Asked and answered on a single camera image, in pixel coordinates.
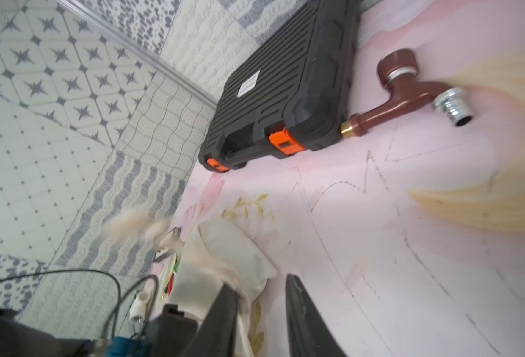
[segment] black wire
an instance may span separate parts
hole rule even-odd
[[[155,300],[156,300],[156,297],[157,297],[157,289],[158,289],[158,286],[159,286],[159,281],[158,281],[158,279],[157,279],[157,277],[155,275],[148,275],[148,276],[145,276],[145,277],[141,278],[140,280],[138,280],[134,285],[132,285],[125,292],[125,294],[121,297],[120,301],[118,302],[118,304],[116,305],[114,310],[111,311],[110,315],[106,319],[106,322],[104,323],[104,327],[102,328],[102,333],[100,334],[100,338],[102,338],[102,339],[105,338],[105,335],[108,333],[108,325],[110,323],[110,319],[112,318],[112,315],[116,314],[116,316],[117,316],[118,315],[118,311],[120,310],[120,305],[123,303],[123,301],[130,295],[130,293],[132,291],[137,289],[137,287],[141,283],[143,283],[144,281],[147,281],[148,279],[152,279],[153,283],[154,283],[152,302],[151,302],[149,308],[147,309],[147,311],[145,313],[144,324],[141,327],[141,331],[138,333],[138,336],[137,336],[137,339],[136,339],[136,343],[134,344],[134,347],[133,347],[133,349],[131,351],[131,355],[134,355],[136,353],[136,351],[137,351],[137,349],[138,349],[138,347],[140,345],[141,338],[143,337],[143,334],[145,333],[145,328],[148,325],[149,315],[151,314],[151,312],[153,310],[153,307],[155,305]]]
[[[11,281],[11,280],[16,280],[16,279],[28,278],[30,276],[48,275],[48,274],[60,274],[60,273],[75,273],[75,272],[85,272],[85,273],[89,272],[89,273],[103,274],[103,275],[109,277],[110,279],[114,280],[114,282],[116,283],[117,291],[118,291],[118,301],[117,301],[117,305],[116,306],[119,306],[122,303],[123,300],[120,299],[120,297],[121,297],[120,282],[118,282],[118,279],[116,279],[115,276],[111,275],[110,273],[108,273],[106,271],[101,271],[101,270],[94,270],[94,269],[63,269],[63,270],[40,271],[38,273],[18,275],[18,276],[12,276],[10,278],[0,279],[0,283],[8,282],[8,281]],[[114,333],[116,332],[116,325],[117,325],[117,322],[118,322],[118,309],[112,310],[112,313],[110,314],[110,316],[108,317],[108,320],[106,321],[106,331],[107,331],[108,330],[108,326],[107,325],[109,323],[110,318],[112,317],[112,315],[114,313],[115,313],[115,316],[114,316],[114,322],[112,324],[112,338],[114,338],[114,336],[115,336]]]

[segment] star pattern tile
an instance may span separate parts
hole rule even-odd
[[[44,26],[44,29],[43,31],[44,32],[47,32],[48,30],[50,31],[54,31],[54,32],[58,32],[60,33],[60,30],[58,28],[56,28],[56,26],[54,25],[54,18],[38,18],[40,20],[40,22],[43,23],[43,26]]]
[[[68,58],[68,56],[66,55],[66,48],[56,49],[56,50],[51,48],[51,51],[56,57],[56,63],[58,63],[59,61],[71,62],[70,58]]]
[[[68,91],[77,89],[82,90],[80,86],[78,85],[78,77],[75,77],[74,79],[63,79],[64,82],[66,82],[66,85],[68,86]]]
[[[43,82],[42,81],[39,81],[38,83],[36,83],[36,82],[29,83],[29,82],[25,81],[24,83],[30,89],[30,96],[33,96],[35,94],[46,94],[46,95],[48,95],[48,93],[43,88]]]
[[[30,56],[28,55],[29,49],[22,51],[15,51],[10,50],[15,56],[16,56],[16,64],[19,65],[21,63],[32,63],[34,65],[34,61],[30,59]]]

